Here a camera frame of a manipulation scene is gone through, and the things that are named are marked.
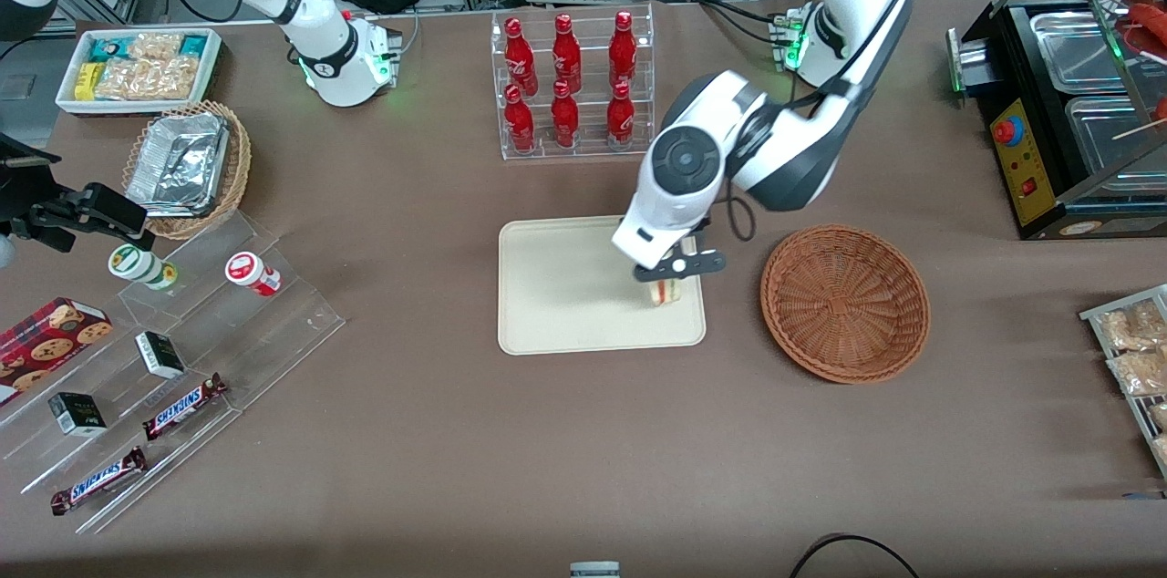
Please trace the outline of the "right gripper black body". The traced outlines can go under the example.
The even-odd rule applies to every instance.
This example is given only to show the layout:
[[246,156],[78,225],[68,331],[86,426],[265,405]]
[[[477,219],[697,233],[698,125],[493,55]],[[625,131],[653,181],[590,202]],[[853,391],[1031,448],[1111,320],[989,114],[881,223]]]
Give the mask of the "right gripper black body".
[[60,161],[58,155],[1,134],[1,222],[40,209],[67,213],[67,188],[56,182],[51,170]]

